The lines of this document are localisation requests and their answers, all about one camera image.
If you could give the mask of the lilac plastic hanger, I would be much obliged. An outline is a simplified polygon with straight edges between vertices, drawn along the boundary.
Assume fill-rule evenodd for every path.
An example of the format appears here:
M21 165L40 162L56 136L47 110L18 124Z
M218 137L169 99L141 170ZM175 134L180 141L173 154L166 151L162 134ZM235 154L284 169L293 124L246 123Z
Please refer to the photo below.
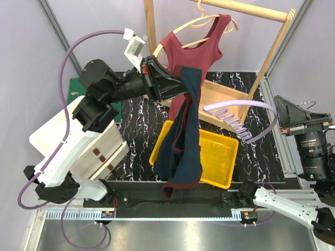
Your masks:
M255 106L265 108L274 113L274 119L260 134L252 136L252 133L244 126L244 123L241 122L240 118L237 118L234 113L228 113L227 108L230 106ZM214 104L205 105L203 107L203 111L228 125L231 129L233 129L233 132L236 133L237 137L245 144L251 144L266 136L272 131L278 120L277 110L274 107L267 103L254 100L227 100L216 102Z

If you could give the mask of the navy tank top maroon trim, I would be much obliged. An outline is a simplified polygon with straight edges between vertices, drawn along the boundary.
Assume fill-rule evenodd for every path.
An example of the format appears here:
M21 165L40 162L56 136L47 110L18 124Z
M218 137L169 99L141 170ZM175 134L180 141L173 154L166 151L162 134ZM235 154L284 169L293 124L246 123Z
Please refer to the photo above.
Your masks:
M178 65L173 75L180 79L187 93L154 163L156 174L167 178L161 190L167 199L171 199L180 189L195 187L203 171L198 117L202 70Z

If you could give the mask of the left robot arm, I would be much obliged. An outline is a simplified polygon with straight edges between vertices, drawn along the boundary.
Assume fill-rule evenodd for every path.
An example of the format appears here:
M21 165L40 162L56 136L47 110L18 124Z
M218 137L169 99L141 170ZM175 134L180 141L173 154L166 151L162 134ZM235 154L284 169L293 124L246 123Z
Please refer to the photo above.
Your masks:
M103 60L86 64L79 78L86 94L66 118L65 135L54 152L36 166L26 166L28 182L45 203L63 204L72 199L96 201L101 207L113 201L113 190L103 179L77 177L70 168L83 150L118 115L112 104L146 95L149 102L163 102L187 93L185 85L151 55L118 76Z

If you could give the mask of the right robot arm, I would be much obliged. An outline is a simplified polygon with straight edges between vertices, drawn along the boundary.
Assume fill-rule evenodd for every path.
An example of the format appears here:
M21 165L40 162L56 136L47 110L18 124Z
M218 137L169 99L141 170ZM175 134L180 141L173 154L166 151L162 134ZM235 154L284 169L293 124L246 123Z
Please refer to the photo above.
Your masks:
M310 187L325 206L299 204L251 181L241 185L238 202L246 208L254 205L280 213L334 245L334 145L326 139L326 133L334 130L332 117L303 109L279 95L274 103L281 134L295 139L303 168L298 176L312 182Z

